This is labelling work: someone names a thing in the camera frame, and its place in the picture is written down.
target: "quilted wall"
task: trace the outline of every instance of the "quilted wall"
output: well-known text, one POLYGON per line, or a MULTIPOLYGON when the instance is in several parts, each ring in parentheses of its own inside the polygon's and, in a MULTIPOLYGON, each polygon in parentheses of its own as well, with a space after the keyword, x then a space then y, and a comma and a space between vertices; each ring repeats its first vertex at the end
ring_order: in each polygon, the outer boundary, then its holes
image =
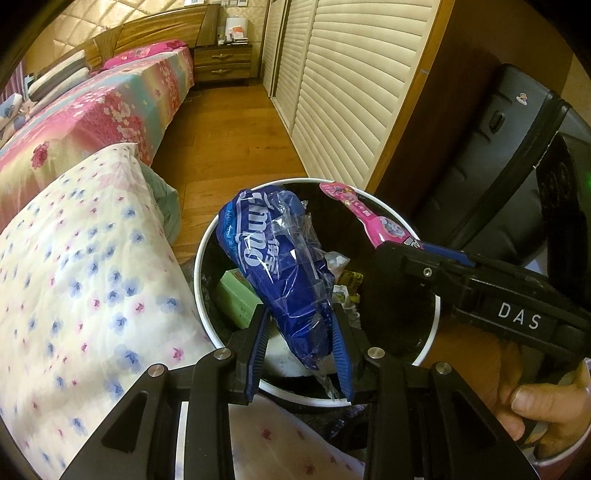
MULTIPOLYGON (((253 43, 253 77, 258 67, 267 1, 249 0, 248 7, 229 7, 220 11, 221 25, 225 25, 228 15, 249 19, 248 37, 253 43)), ((74 0, 37 37, 25 55, 26 71, 38 72, 106 28, 182 7, 183 0, 74 0)))

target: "pink pillow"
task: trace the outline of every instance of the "pink pillow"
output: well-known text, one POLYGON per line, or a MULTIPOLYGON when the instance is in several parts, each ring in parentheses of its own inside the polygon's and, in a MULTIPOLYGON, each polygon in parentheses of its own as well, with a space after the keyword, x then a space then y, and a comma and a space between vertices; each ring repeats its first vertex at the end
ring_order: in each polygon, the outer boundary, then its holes
POLYGON ((182 40, 167 40, 146 45, 145 47, 134 48, 133 50, 124 51, 112 59, 107 60, 101 71, 111 69, 118 65, 124 65, 130 61, 145 59, 152 55, 156 55, 157 53, 162 53, 163 51, 173 51, 177 48, 186 46, 187 44, 182 40))

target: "pink plastic packaging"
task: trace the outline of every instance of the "pink plastic packaging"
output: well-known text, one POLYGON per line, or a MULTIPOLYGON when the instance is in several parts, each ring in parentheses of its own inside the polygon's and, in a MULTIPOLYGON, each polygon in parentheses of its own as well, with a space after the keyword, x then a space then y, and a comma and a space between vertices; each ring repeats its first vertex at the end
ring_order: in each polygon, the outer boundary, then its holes
POLYGON ((363 224, 365 233, 374 247, 378 247, 388 241, 422 248, 421 244, 402 225, 399 225, 390 218, 377 216, 369 210, 365 204, 359 201, 355 191, 348 185, 337 181, 321 183, 320 190, 329 197, 343 203, 355 214, 363 224))

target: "trash can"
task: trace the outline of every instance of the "trash can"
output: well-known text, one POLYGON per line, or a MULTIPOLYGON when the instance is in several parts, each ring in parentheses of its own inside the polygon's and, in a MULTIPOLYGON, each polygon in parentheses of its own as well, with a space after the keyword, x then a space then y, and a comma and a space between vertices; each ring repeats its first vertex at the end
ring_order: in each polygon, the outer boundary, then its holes
MULTIPOLYGON (((325 251, 336 251, 350 258, 347 270, 364 273, 366 260, 374 248, 363 225, 345 205, 326 196, 320 190, 322 179, 285 179, 266 185, 281 185, 291 190, 302 201, 306 200, 307 213, 311 214, 312 225, 325 251)), ((355 189, 359 199, 379 216, 385 216, 404 225, 416 236, 408 223, 394 210, 377 198, 355 189)), ((197 309, 207 335, 216 348, 225 346, 233 331, 234 323, 218 310, 211 300, 211 293, 225 271, 237 266, 226 256, 216 237, 217 216, 207 228, 195 260, 194 290, 197 309)), ((375 346, 384 348, 403 361, 420 364, 433 343, 439 323, 440 299, 430 290, 405 292, 405 301, 400 308, 393 309, 391 325, 385 325, 383 312, 379 323, 372 323, 372 312, 379 306, 364 305, 363 284, 359 290, 361 302, 359 314, 362 329, 375 346)), ((296 404, 307 407, 342 407, 349 403, 344 399, 331 400, 314 377, 278 377, 264 372, 260 383, 262 391, 280 400, 287 407, 296 404)))

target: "wooden headboard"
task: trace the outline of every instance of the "wooden headboard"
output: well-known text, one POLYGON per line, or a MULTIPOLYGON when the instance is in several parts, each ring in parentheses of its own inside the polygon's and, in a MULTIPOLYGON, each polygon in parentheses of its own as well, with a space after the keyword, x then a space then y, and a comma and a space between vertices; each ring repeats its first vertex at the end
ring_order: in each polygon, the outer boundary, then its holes
POLYGON ((214 45, 217 41, 219 8, 219 4, 184 7, 110 28, 71 49, 40 70, 38 76, 80 50, 85 51, 86 62, 92 70, 96 70, 118 53, 159 41, 178 38, 190 48, 214 45))

